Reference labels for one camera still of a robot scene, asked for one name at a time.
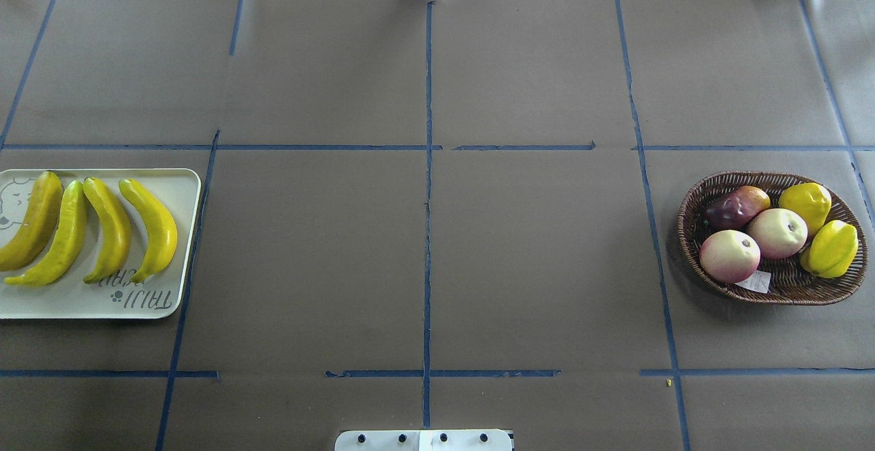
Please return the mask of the brown wicker basket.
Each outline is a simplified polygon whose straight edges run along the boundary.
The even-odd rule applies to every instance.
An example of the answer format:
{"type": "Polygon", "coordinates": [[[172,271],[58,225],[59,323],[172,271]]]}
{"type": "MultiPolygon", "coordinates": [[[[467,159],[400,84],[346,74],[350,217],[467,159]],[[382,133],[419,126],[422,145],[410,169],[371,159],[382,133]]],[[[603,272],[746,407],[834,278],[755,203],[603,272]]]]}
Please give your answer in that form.
{"type": "Polygon", "coordinates": [[[669,253],[676,270],[686,277],[690,285],[708,292],[747,303],[770,305],[830,305],[844,301],[863,285],[870,261],[869,245],[863,226],[850,206],[831,191],[832,203],[828,220],[841,220],[857,229],[859,248],[850,262],[849,270],[834,279],[813,276],[801,267],[797,256],[785,259],[763,259],[759,270],[771,275],[768,291],[761,293],[744,287],[720,283],[710,277],[701,267],[698,254],[704,240],[712,233],[706,223],[704,208],[718,197],[726,195],[743,185],[759,187],[772,202],[788,187],[809,182],[803,175],[733,171],[708,175],[698,180],[686,192],[674,227],[674,251],[669,253]]]}

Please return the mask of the yellow banana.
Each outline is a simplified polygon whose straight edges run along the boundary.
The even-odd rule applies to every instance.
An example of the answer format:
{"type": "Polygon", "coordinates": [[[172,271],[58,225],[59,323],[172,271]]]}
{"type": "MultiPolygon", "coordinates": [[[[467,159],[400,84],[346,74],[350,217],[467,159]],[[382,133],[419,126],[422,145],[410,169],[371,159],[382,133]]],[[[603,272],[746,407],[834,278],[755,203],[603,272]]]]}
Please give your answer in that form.
{"type": "Polygon", "coordinates": [[[178,246],[178,229],[171,211],[142,183],[134,179],[119,181],[122,196],[134,207],[144,223],[147,242],[144,257],[131,278],[143,284],[149,277],[166,270],[178,246]]]}
{"type": "Polygon", "coordinates": [[[85,241],[88,208],[81,181],[72,181],[64,190],[59,223],[46,255],[22,275],[6,277],[14,286],[48,286],[60,279],[75,263],[85,241]]]}
{"type": "Polygon", "coordinates": [[[96,211],[101,233],[96,264],[83,279],[84,283],[94,285],[122,269],[131,248],[132,226],[122,202],[104,181],[88,177],[84,180],[83,190],[96,211]]]}
{"type": "Polygon", "coordinates": [[[31,264],[52,238],[62,207],[62,181],[53,171],[37,177],[15,236],[1,249],[1,270],[13,271],[31,264]]]}

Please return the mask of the white bear tray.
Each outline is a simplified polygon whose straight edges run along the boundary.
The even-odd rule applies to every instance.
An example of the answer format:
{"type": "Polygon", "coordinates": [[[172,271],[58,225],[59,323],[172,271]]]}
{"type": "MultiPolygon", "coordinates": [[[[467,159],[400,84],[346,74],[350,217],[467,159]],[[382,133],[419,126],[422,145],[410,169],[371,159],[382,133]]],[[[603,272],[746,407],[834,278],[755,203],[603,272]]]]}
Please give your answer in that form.
{"type": "Polygon", "coordinates": [[[200,177],[191,169],[56,169],[63,186],[89,177],[101,179],[116,195],[122,179],[136,180],[169,209],[178,230],[177,249],[169,267],[133,282],[135,270],[143,261],[147,229],[134,205],[123,202],[132,226],[131,248],[122,268],[88,285],[83,279],[91,273],[99,257],[103,233],[93,208],[88,209],[84,243],[71,267],[47,286],[13,286],[1,289],[3,319],[162,319],[179,306],[201,193],[200,177]]]}

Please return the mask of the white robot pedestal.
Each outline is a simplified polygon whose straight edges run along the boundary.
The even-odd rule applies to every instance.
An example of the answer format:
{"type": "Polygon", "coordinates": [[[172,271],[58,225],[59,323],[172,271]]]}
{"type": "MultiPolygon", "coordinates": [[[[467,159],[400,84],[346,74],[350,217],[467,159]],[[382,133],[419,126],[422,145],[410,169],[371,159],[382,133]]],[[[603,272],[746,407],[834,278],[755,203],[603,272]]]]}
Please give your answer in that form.
{"type": "Polygon", "coordinates": [[[515,450],[513,433],[497,428],[341,432],[334,450],[515,450]]]}

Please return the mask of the dark red fruit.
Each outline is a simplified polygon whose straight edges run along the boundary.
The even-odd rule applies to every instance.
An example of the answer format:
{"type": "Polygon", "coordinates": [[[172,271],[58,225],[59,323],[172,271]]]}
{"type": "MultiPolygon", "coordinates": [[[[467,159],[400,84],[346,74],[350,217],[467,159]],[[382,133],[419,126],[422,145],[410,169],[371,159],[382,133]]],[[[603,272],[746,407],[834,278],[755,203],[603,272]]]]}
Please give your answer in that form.
{"type": "Polygon", "coordinates": [[[712,231],[743,230],[756,215],[771,206],[771,199],[764,190],[744,185],[707,205],[703,216],[712,231]]]}

